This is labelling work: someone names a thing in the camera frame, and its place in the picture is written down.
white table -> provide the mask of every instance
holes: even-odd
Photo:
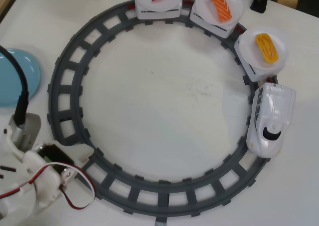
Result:
[[[47,86],[57,57],[93,16],[124,1],[17,0],[1,23],[0,44],[32,53],[41,65],[41,84],[28,108],[42,119],[36,142],[53,139],[46,120]],[[168,219],[169,226],[319,224],[319,19],[271,1],[259,14],[250,10],[251,1],[243,0],[240,23],[246,28],[273,26],[290,42],[287,66],[278,79],[297,90],[293,124],[281,154],[265,166],[251,188],[227,206],[199,217]],[[82,82],[84,124],[110,161],[132,174],[154,180],[199,176],[232,153],[245,131],[249,110],[243,71],[218,40],[199,31],[163,23],[136,26],[106,44],[90,67]],[[0,109],[0,129],[13,112]],[[72,127],[66,125],[65,131],[70,133]],[[252,158],[248,155],[243,165]],[[232,180],[229,175],[222,183],[227,186]],[[129,191],[120,184],[113,189],[121,194]],[[196,192],[199,199],[209,193],[209,189]],[[87,200],[82,191],[70,194],[79,203]],[[152,204],[156,196],[143,195],[139,200]],[[170,203],[174,200],[183,203],[185,196],[171,196]],[[127,215],[104,201],[96,200],[79,212],[59,199],[23,225],[151,226],[154,222],[154,217]]]

salmon sushi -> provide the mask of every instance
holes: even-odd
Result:
[[[226,0],[212,0],[218,12],[220,21],[226,21],[231,19],[231,12]]]

train car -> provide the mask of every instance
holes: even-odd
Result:
[[[294,112],[296,91],[285,86],[264,83],[255,92],[246,143],[259,157],[279,153]]]

white robot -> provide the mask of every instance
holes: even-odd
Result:
[[[28,86],[18,62],[3,47],[0,52],[15,67],[22,84],[15,114],[0,135],[0,225],[16,226],[49,207],[62,194],[77,210],[65,193],[66,186],[81,175],[92,191],[94,185],[81,167],[93,154],[86,144],[65,147],[57,141],[34,145],[41,128],[41,119],[27,113]]]
[[[253,153],[262,158],[279,153],[293,117],[295,100],[296,91],[279,84],[264,83],[257,89],[246,140]]]

gray plastic track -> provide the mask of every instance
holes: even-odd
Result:
[[[191,10],[193,0],[183,0],[183,9]],[[49,114],[48,121],[51,125],[53,136],[63,145],[73,145],[76,143],[86,143],[95,149],[93,156],[89,162],[84,166],[84,170],[88,169],[93,163],[96,163],[103,170],[107,172],[106,178],[101,184],[94,179],[94,185],[97,190],[97,197],[99,199],[105,199],[118,207],[124,209],[124,212],[132,214],[139,213],[144,215],[150,215],[157,217],[157,225],[164,225],[167,217],[176,217],[191,215],[198,216],[202,211],[211,209],[219,205],[226,205],[231,202],[231,199],[239,192],[250,187],[255,182],[256,176],[262,170],[268,159],[257,158],[252,164],[250,169],[245,170],[239,161],[247,152],[246,136],[243,136],[238,141],[238,148],[232,155],[229,155],[224,159],[224,164],[216,169],[211,169],[205,172],[201,177],[195,179],[184,179],[181,182],[171,183],[165,180],[158,182],[151,182],[145,180],[141,176],[132,176],[122,170],[122,168],[116,164],[111,164],[103,155],[99,148],[96,148],[90,140],[90,134],[82,123],[83,111],[79,104],[79,98],[82,94],[82,78],[89,71],[89,63],[92,58],[97,57],[100,53],[100,48],[106,43],[115,39],[116,34],[125,30],[132,30],[136,24],[144,23],[145,25],[152,24],[157,20],[140,20],[135,18],[128,19],[126,12],[135,9],[135,2],[128,1],[117,6],[114,6],[98,16],[92,18],[84,27],[82,27],[70,40],[68,45],[63,50],[61,56],[56,61],[55,70],[52,76],[51,84],[48,87],[49,92]],[[114,27],[107,29],[103,24],[107,19],[117,16],[120,19],[120,23]],[[233,52],[235,61],[238,65],[241,65],[240,60],[234,49],[234,42],[237,37],[245,31],[245,28],[238,24],[235,27],[234,32],[227,39],[223,39],[205,29],[198,26],[194,22],[189,20],[188,16],[181,15],[178,18],[167,19],[167,24],[174,22],[184,23],[186,27],[197,27],[203,30],[203,33],[207,36],[214,36],[221,41],[221,45]],[[98,30],[102,35],[93,43],[89,44],[84,39],[93,30]],[[78,48],[83,48],[86,52],[83,55],[79,63],[72,62],[70,57],[73,52]],[[61,85],[61,79],[66,69],[75,72],[72,85]],[[244,83],[249,85],[251,89],[251,95],[249,102],[252,103],[252,97],[255,90],[258,88],[256,83],[252,83],[247,75],[243,77]],[[277,83],[276,76],[273,77],[273,81]],[[71,108],[66,111],[58,110],[58,101],[60,94],[70,95]],[[69,137],[64,137],[60,123],[63,121],[71,120],[75,128],[75,134]],[[220,183],[220,178],[227,174],[229,171],[234,171],[239,180],[228,189],[224,189]],[[109,190],[113,181],[117,179],[131,186],[131,191],[127,198],[117,195]],[[211,185],[216,193],[212,198],[198,202],[196,199],[195,189]],[[152,206],[143,203],[138,203],[137,199],[140,190],[156,192],[158,193],[158,205]],[[168,206],[170,193],[185,192],[188,200],[187,205],[182,206]]]

